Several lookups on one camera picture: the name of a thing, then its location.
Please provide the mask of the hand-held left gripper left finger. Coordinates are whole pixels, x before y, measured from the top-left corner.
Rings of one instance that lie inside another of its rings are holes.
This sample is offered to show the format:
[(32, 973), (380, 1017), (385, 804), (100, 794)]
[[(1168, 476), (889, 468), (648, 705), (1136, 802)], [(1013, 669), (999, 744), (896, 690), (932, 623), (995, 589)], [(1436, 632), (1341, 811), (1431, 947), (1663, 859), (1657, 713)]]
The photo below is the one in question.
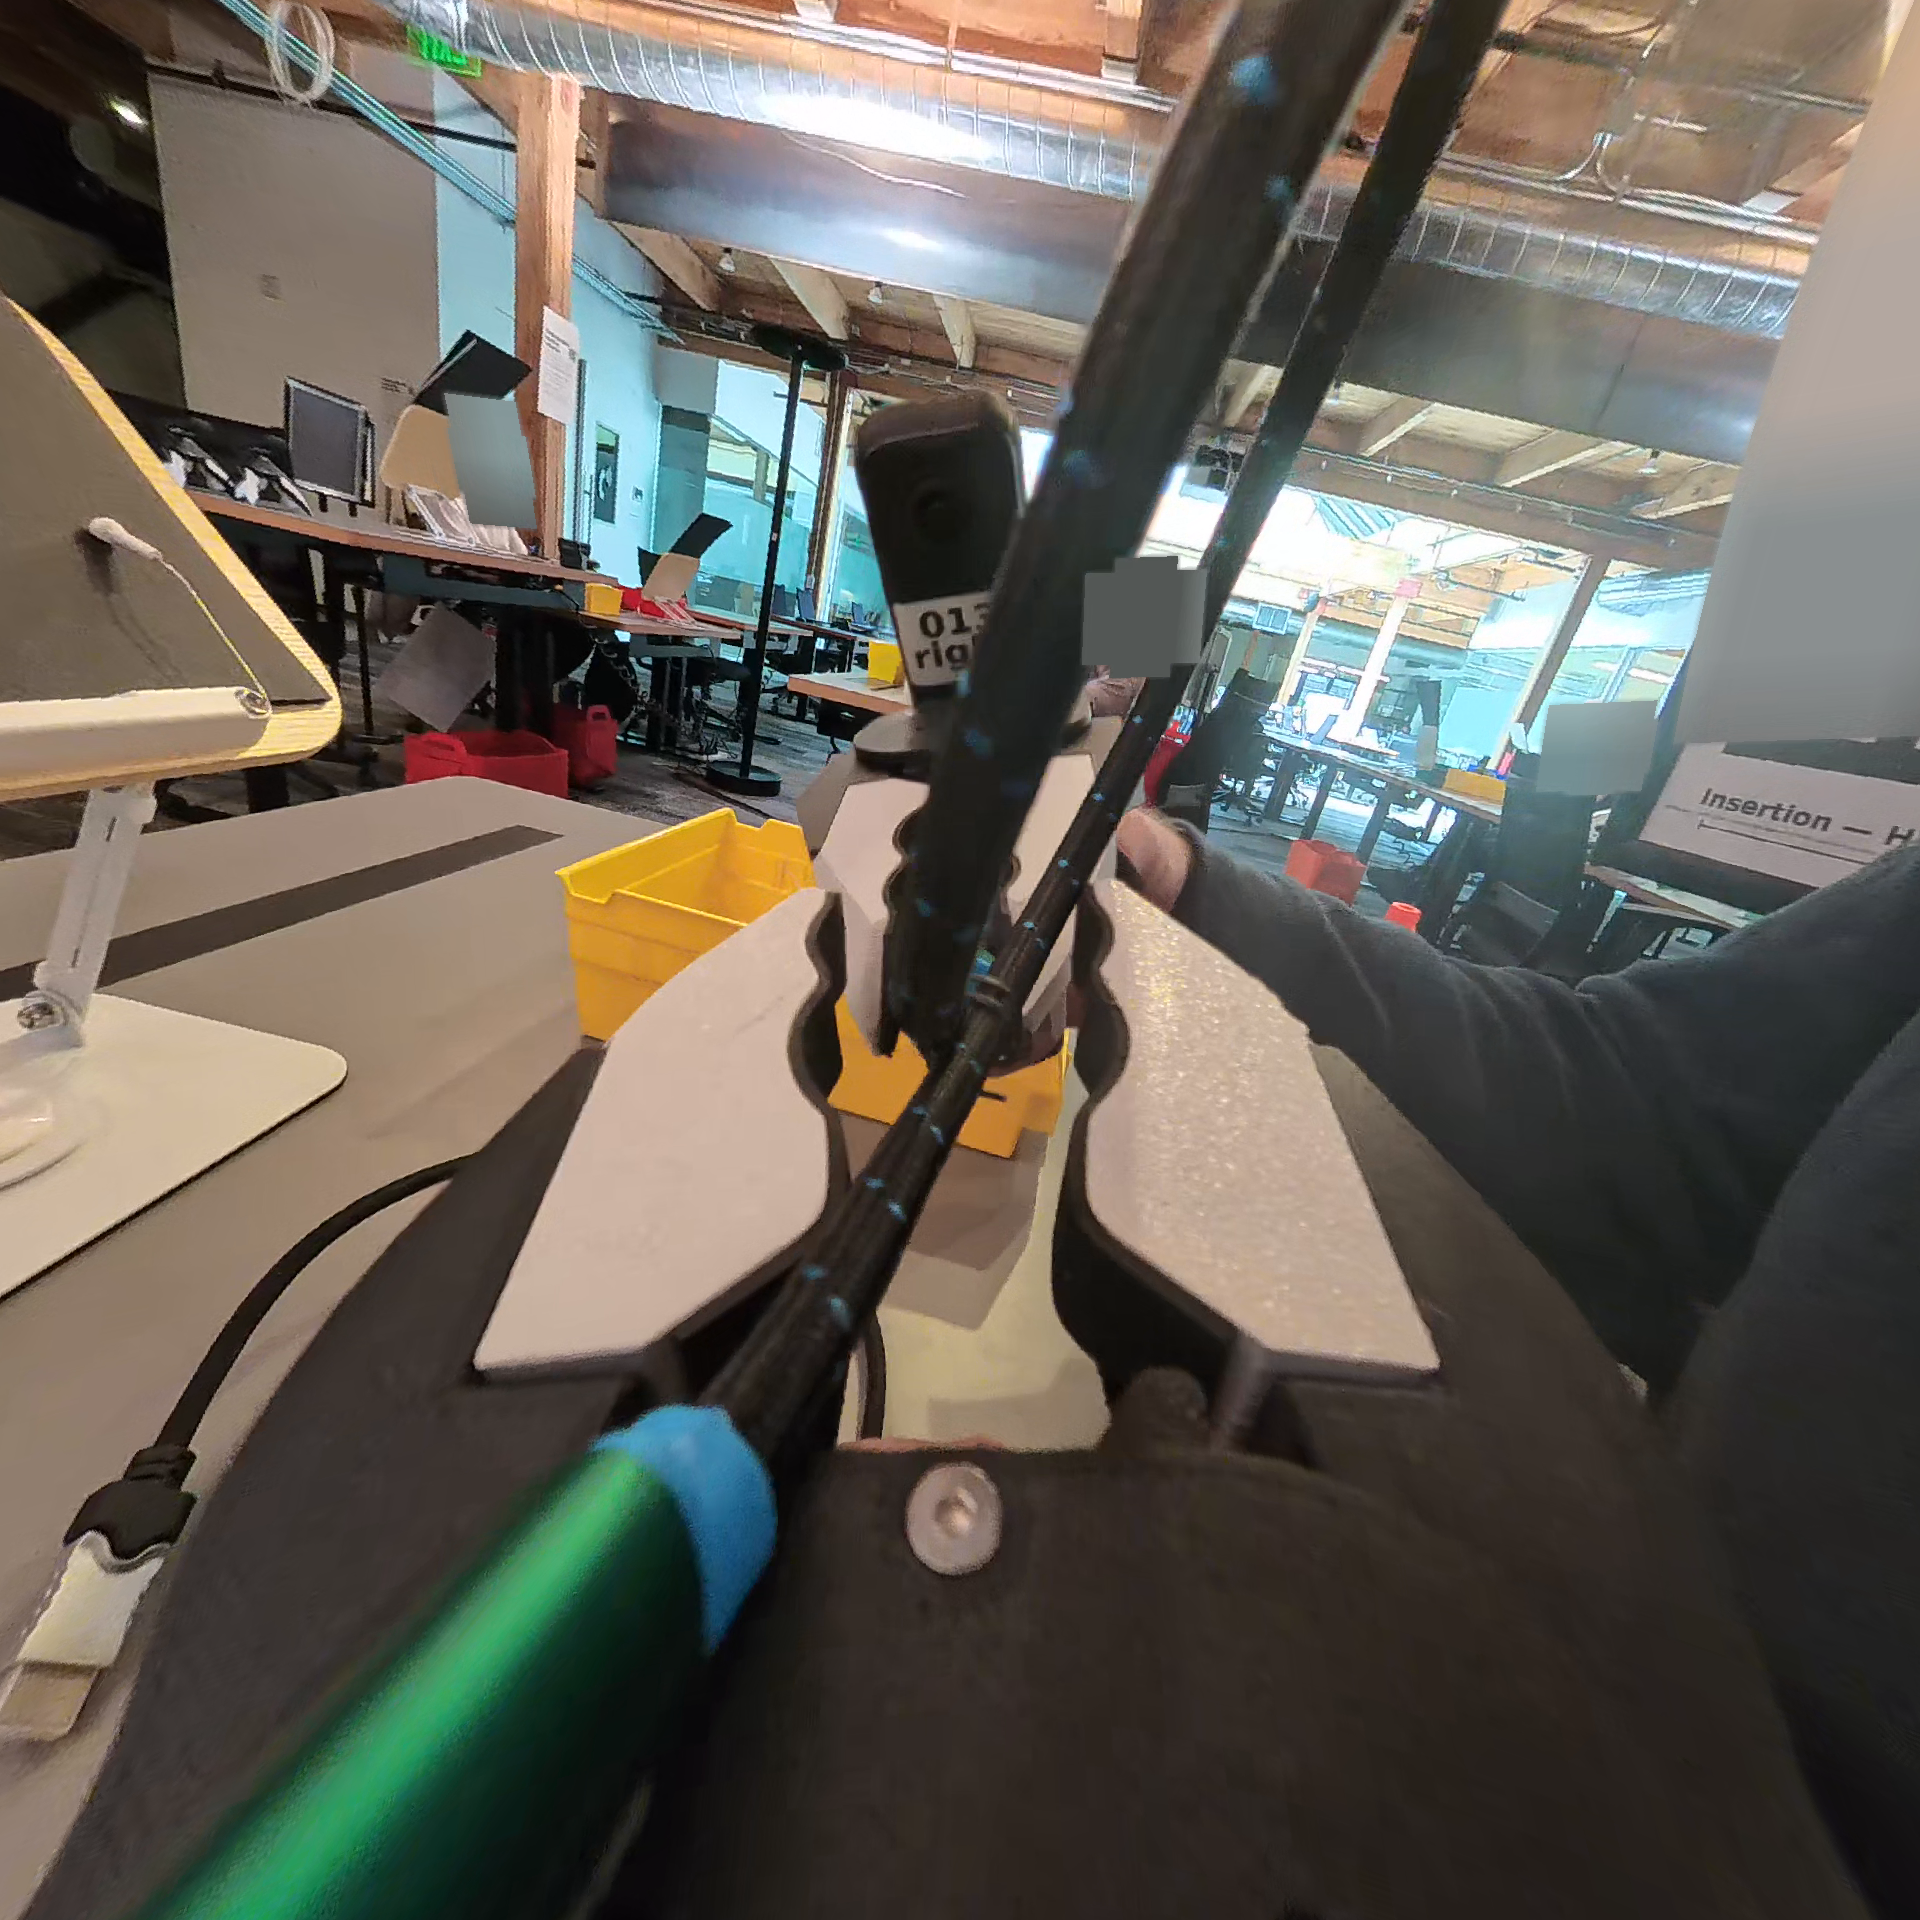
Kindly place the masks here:
[(470, 1364), (608, 1373), (705, 1329), (800, 1253), (847, 1179), (839, 897), (807, 887), (646, 1000), (583, 1108)]

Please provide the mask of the white paper sign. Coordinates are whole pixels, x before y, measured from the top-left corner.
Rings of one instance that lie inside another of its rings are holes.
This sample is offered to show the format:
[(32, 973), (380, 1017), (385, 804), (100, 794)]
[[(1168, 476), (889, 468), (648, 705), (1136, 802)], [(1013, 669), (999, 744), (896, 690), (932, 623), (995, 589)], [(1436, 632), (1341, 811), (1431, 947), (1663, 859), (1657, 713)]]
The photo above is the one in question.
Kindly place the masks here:
[(1691, 744), (1677, 753), (1638, 840), (1816, 889), (1915, 848), (1918, 747), (1905, 738)]

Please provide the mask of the grey hanging board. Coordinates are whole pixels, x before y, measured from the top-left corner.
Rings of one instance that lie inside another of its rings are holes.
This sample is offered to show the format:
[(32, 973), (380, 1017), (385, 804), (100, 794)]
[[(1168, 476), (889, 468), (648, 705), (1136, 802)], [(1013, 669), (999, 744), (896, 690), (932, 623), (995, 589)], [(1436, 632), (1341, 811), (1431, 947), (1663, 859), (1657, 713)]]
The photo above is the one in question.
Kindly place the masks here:
[(445, 735), (491, 683), (493, 640), (452, 605), (428, 609), (372, 683), (377, 705)]

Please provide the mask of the wooden board stand white base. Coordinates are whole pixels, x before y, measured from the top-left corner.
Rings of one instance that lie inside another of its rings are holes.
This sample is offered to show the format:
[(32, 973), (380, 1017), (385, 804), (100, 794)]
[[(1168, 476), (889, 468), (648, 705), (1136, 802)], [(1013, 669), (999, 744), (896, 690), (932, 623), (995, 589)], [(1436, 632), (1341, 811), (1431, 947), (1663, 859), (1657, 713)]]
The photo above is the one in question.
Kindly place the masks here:
[(271, 773), (343, 721), (332, 677), (83, 362), (1, 317), (1, 792), (84, 801), (1, 997), (1, 1293), (305, 1113), (329, 1047), (104, 991), (160, 784)]

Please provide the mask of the person's right hand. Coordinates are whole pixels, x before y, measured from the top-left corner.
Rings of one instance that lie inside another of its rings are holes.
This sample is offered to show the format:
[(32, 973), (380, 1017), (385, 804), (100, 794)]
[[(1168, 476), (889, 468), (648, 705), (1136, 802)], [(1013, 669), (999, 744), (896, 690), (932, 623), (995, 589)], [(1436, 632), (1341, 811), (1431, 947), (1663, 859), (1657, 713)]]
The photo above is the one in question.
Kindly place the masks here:
[(1205, 840), (1155, 807), (1132, 807), (1116, 831), (1117, 875), (1159, 912), (1179, 915)]

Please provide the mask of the small tilted board stand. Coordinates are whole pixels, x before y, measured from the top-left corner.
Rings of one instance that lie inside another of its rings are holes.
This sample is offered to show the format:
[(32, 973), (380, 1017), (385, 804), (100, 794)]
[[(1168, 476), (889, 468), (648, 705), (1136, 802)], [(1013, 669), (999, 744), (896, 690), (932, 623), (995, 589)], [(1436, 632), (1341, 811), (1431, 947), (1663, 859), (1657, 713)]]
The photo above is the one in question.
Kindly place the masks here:
[(464, 330), (393, 426), (377, 482), (421, 536), (517, 554), (536, 528), (536, 481), (517, 394), (529, 369)]

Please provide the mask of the low red basket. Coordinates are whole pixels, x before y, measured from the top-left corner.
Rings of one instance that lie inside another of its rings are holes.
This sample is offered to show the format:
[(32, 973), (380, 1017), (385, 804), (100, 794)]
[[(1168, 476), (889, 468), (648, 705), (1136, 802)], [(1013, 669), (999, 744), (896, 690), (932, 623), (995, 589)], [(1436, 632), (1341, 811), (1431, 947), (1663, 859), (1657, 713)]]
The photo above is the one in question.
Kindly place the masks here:
[(409, 735), (401, 740), (401, 776), (406, 784), (467, 777), (557, 801), (569, 795), (569, 754), (526, 729)]

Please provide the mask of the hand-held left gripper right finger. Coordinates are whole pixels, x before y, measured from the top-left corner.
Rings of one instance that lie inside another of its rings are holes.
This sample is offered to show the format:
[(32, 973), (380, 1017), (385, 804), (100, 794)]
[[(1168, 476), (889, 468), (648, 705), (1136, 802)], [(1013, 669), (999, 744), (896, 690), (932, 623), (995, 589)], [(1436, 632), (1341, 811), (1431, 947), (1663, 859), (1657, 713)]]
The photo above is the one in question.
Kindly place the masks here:
[(1111, 1403), (1150, 1371), (1251, 1427), (1278, 1380), (1427, 1386), (1438, 1349), (1305, 1027), (1120, 883), (1075, 932), (1083, 994), (1052, 1298)]

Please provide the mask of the person's right forearm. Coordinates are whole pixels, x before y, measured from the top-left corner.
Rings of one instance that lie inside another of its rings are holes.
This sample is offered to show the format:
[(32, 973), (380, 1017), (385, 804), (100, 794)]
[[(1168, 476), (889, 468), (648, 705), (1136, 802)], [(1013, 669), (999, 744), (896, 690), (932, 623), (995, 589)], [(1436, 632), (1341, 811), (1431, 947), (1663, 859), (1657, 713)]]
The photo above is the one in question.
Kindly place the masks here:
[(1343, 1053), (1657, 1394), (1918, 1004), (1910, 848), (1574, 986), (1439, 953), (1207, 842), (1174, 922)]

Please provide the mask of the grey desk monitor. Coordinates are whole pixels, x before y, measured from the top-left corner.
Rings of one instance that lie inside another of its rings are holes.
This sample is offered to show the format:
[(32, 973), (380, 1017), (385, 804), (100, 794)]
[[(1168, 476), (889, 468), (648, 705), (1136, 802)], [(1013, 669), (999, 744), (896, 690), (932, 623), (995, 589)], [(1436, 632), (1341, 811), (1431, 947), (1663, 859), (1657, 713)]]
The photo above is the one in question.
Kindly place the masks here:
[(350, 508), (372, 503), (374, 424), (360, 400), (288, 375), (280, 381), (280, 433), (302, 491)]

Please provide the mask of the person's dark sweater torso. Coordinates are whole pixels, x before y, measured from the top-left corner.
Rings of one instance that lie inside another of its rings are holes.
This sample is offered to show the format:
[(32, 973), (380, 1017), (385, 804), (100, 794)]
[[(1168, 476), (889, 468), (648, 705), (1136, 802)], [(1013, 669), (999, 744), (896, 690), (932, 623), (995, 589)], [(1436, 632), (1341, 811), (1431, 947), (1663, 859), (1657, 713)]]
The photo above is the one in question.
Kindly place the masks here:
[(1812, 1796), (1918, 1914), (1918, 1037), (1819, 1128), (1673, 1401)]

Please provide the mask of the blue-flecked HDMI cable green plugs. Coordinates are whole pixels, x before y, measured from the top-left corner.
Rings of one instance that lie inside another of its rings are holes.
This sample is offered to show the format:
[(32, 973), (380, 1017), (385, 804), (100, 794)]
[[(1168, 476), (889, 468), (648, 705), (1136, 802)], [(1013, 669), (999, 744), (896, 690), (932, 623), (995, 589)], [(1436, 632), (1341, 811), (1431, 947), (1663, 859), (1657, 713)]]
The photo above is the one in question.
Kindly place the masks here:
[[(775, 1555), (769, 1471), (833, 1429), (847, 1359), (1022, 1016), (968, 1017), (966, 981), (1081, 688), (1086, 576), (1141, 540), (1404, 12), (1238, 4), (1174, 119), (887, 884), (883, 1012), (927, 1079), (871, 1170), (831, 1195), (704, 1396), (569, 1463), (139, 1915), (515, 1914), (560, 1855), (551, 1810), (615, 1810), (653, 1755)], [(1022, 1007), (1133, 779), (1083, 804), (1029, 924), (999, 947)]]

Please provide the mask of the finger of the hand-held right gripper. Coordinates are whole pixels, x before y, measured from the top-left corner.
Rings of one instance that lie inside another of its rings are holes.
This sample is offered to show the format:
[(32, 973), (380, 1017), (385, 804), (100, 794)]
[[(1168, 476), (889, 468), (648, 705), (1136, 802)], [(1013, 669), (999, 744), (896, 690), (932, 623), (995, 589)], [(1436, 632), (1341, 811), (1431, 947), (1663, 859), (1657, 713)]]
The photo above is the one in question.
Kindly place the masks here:
[[(990, 922), (995, 953), (1009, 931), (1029, 919), (1032, 895), (1054, 872), (1072, 818), (1097, 779), (1099, 761), (1088, 753), (1056, 757), (1027, 811), (1023, 827), (1009, 852), (999, 903)], [(1046, 962), (1023, 1000), (1019, 1028), (1008, 1027), (1000, 1050), (1059, 1050), (1070, 1027), (1072, 947), (1077, 911), (1067, 915)]]
[(927, 799), (924, 779), (885, 773), (819, 773), (801, 792), (801, 836), (816, 887), (836, 895), (845, 928), (845, 1001), (868, 1050), (885, 1053), (883, 943), (887, 884), (900, 833)]

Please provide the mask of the yellow plastic bin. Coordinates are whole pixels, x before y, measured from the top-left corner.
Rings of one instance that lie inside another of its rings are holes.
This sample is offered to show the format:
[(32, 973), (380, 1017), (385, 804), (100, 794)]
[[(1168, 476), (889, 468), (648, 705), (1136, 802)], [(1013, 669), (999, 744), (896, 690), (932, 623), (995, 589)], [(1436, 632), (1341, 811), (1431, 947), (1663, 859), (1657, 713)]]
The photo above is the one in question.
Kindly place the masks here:
[[(587, 1041), (611, 1041), (670, 979), (814, 883), (797, 823), (740, 823), (718, 807), (644, 840), (557, 872), (564, 895), (573, 1000)], [(926, 1065), (905, 1041), (887, 1058), (859, 1035), (847, 1001), (836, 1007), (844, 1069), (836, 1112), (896, 1121)], [(1070, 1050), (1016, 1072), (995, 1074), (975, 1097), (957, 1143), (1009, 1159), (1027, 1135), (1054, 1136)]]

